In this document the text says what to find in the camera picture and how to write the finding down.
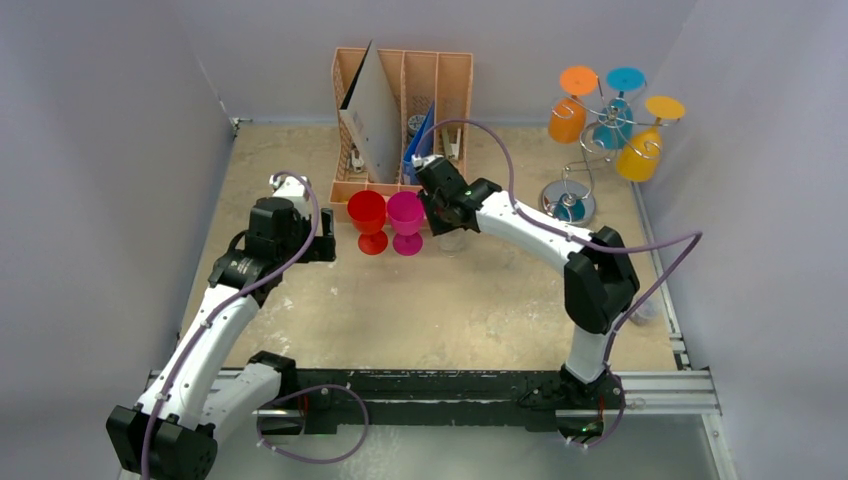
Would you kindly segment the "pink wine glass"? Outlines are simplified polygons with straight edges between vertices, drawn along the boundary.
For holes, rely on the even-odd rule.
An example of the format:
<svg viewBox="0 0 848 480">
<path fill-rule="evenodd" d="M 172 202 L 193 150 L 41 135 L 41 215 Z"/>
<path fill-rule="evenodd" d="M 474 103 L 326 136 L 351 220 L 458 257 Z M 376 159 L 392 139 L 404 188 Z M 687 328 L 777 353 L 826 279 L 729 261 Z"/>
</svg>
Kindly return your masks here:
<svg viewBox="0 0 848 480">
<path fill-rule="evenodd" d="M 425 211 L 414 192 L 403 191 L 394 194 L 387 202 L 387 216 L 394 230 L 392 247 L 402 256 L 417 255 L 423 247 L 420 234 Z"/>
</svg>

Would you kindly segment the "clear glass wine glass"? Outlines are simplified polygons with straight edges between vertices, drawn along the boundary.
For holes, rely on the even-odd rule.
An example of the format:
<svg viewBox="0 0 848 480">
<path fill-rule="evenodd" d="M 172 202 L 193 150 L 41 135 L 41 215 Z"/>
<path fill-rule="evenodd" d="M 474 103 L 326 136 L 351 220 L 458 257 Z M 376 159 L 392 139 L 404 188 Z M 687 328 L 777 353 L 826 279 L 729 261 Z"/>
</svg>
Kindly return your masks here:
<svg viewBox="0 0 848 480">
<path fill-rule="evenodd" d="M 457 256 L 466 247 L 466 231 L 461 228 L 439 235 L 436 239 L 439 251 L 448 258 Z"/>
</svg>

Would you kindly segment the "red wine glass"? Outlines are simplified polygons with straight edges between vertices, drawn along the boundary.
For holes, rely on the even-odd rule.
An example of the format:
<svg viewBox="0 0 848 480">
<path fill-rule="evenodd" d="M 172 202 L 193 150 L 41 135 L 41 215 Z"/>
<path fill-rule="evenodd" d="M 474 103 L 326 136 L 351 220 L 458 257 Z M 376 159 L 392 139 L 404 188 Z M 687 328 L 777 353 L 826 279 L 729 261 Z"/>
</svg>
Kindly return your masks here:
<svg viewBox="0 0 848 480">
<path fill-rule="evenodd" d="M 366 255 L 384 252 L 388 246 L 388 236 L 383 231 L 387 219 L 385 198 L 378 192 L 363 190 L 349 199 L 346 211 L 359 233 L 359 250 Z"/>
</svg>

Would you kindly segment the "yellow wine glass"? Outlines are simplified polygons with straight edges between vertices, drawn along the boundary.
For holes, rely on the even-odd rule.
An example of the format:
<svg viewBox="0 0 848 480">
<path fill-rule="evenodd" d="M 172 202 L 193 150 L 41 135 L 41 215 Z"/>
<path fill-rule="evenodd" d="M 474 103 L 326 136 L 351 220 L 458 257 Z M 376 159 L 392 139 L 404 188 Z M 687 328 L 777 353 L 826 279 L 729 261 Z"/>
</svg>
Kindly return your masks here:
<svg viewBox="0 0 848 480">
<path fill-rule="evenodd" d="M 647 112 L 655 117 L 654 122 L 626 142 L 616 163 L 619 175 L 635 183 L 651 179 L 662 159 L 660 129 L 663 121 L 679 121 L 686 114 L 683 103 L 669 96 L 651 96 L 644 105 Z"/>
</svg>

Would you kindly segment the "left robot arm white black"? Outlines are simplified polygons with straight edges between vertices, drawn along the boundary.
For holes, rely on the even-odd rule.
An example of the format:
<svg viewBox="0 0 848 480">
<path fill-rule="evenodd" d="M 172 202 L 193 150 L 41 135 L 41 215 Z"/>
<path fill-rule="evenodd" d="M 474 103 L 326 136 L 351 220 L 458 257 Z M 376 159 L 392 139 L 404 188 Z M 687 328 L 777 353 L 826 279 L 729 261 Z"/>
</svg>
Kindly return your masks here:
<svg viewBox="0 0 848 480">
<path fill-rule="evenodd" d="M 212 391 L 236 340 L 282 280 L 281 267 L 336 258 L 334 212 L 304 199 L 265 197 L 250 210 L 208 279 L 201 306 L 165 369 L 106 429 L 121 467 L 150 479 L 204 479 L 219 447 L 264 403 L 297 399 L 295 362 L 261 352 L 234 384 Z"/>
</svg>

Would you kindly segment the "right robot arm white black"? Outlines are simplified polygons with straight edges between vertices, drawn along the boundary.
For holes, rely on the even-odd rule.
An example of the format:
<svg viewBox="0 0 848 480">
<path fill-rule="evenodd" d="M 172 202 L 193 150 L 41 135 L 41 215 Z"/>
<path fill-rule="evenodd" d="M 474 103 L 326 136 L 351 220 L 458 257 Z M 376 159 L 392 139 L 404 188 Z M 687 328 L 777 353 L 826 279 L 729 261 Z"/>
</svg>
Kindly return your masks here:
<svg viewBox="0 0 848 480">
<path fill-rule="evenodd" d="M 596 399 L 609 378 L 612 330 L 640 283 L 620 234 L 576 228 L 516 200 L 498 184 L 467 182 L 440 155 L 414 157 L 418 194 L 433 235 L 469 230 L 494 236 L 542 260 L 564 282 L 564 308 L 574 324 L 570 352 L 561 367 L 561 392 L 576 407 Z"/>
</svg>

